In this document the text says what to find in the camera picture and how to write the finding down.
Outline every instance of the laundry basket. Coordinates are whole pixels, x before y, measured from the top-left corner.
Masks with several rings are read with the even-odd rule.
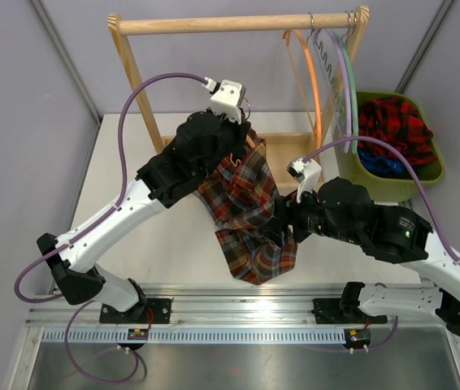
[[[419,118],[427,125],[427,120],[423,117],[423,112],[412,99],[399,93],[377,93],[377,92],[358,92],[358,107],[364,102],[373,99],[390,98],[398,96],[405,99],[418,109]],[[333,140],[339,138],[338,129],[332,133]],[[435,162],[416,167],[416,174],[423,185],[435,184],[443,177],[444,168],[441,155],[437,149],[434,138],[429,141],[432,152],[438,157]],[[403,202],[412,198],[418,193],[418,187],[413,180],[408,179],[386,179],[370,173],[362,163],[358,154],[344,153],[341,147],[335,147],[338,170],[341,177],[350,180],[354,184],[366,187],[371,199],[376,202]]]

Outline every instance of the wooden rack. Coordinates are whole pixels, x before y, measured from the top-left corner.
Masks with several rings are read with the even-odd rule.
[[[267,31],[317,28],[348,28],[353,30],[347,49],[354,59],[369,21],[369,7],[358,6],[354,13],[232,16],[198,19],[122,20],[119,14],[109,14],[107,24],[125,73],[132,89],[141,84],[142,79],[134,54],[128,41],[129,36],[179,33],[215,33],[234,31]],[[335,93],[343,88],[340,68],[336,67]],[[161,136],[145,91],[138,94],[137,104],[157,153],[170,142],[171,137]],[[327,101],[322,113],[323,137],[332,121],[333,104]],[[311,132],[259,133],[267,140],[267,161],[277,186],[282,193],[297,187],[297,182],[286,171],[288,163],[296,157],[308,154],[317,146]]]

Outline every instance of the table surface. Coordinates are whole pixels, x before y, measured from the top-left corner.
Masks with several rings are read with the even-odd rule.
[[[157,114],[156,120],[162,135],[170,135],[187,117],[188,114]],[[118,121],[119,115],[104,116],[73,226],[118,196],[121,185],[116,140]],[[253,113],[250,122],[258,133],[300,132],[309,127],[306,113]],[[136,170],[155,155],[139,114],[130,114],[125,121],[124,145],[131,177],[131,172],[135,175]],[[321,157],[328,179],[338,175],[334,153],[331,149]],[[205,206],[189,196],[127,234],[98,264],[117,276],[130,277],[143,284],[258,288],[233,279],[215,231]],[[313,235],[299,245],[295,268],[263,286],[331,287],[348,281],[414,286],[420,283],[414,271],[377,262],[357,246]]]

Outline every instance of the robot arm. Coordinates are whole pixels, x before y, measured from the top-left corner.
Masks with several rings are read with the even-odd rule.
[[[190,115],[177,128],[176,137],[163,152],[137,171],[120,204],[112,201],[71,231],[60,236],[46,233],[37,240],[43,254],[67,246],[46,262],[68,303],[94,299],[129,320],[141,317],[146,299],[138,284],[112,275],[96,263],[136,226],[194,192],[226,156],[244,155],[250,129],[240,108],[245,88],[228,80],[208,80],[206,88],[212,93],[211,108]],[[91,231],[81,236],[86,229]]]
[[[310,234],[345,241],[376,260],[410,268],[439,286],[385,288],[349,282],[340,300],[346,318],[432,316],[460,336],[460,265],[445,252],[428,221],[405,207],[376,205],[363,186],[338,177],[314,192],[320,169],[313,160],[296,160],[289,172],[301,183],[299,189],[276,201],[273,217],[262,226],[263,234],[282,245],[291,226],[297,242]]]

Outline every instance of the plaid fabric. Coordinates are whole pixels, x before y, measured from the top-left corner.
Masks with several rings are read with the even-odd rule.
[[[428,145],[432,131],[419,118],[418,110],[401,97],[364,103],[360,108],[358,124],[360,135],[387,142],[402,153],[410,165],[423,165],[437,160]],[[359,142],[358,146],[374,155],[396,158],[382,146],[369,142]]]
[[[297,243],[292,237],[282,248],[258,233],[273,212],[279,195],[266,163],[266,142],[254,130],[248,135],[256,147],[234,167],[226,157],[194,194],[209,210],[215,233],[233,277],[262,284],[295,267]]]

